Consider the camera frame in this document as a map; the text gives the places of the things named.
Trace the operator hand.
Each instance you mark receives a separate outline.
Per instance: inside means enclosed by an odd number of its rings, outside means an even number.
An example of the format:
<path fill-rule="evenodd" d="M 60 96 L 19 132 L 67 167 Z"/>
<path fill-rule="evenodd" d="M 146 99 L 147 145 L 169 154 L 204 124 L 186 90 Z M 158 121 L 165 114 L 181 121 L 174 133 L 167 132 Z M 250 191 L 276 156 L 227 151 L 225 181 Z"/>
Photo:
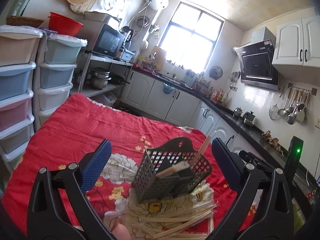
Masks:
<path fill-rule="evenodd" d="M 108 230 L 119 240 L 130 240 L 131 235 L 125 226 L 125 220 L 122 214 L 117 211 L 107 211 L 104 214 L 103 223 Z"/>

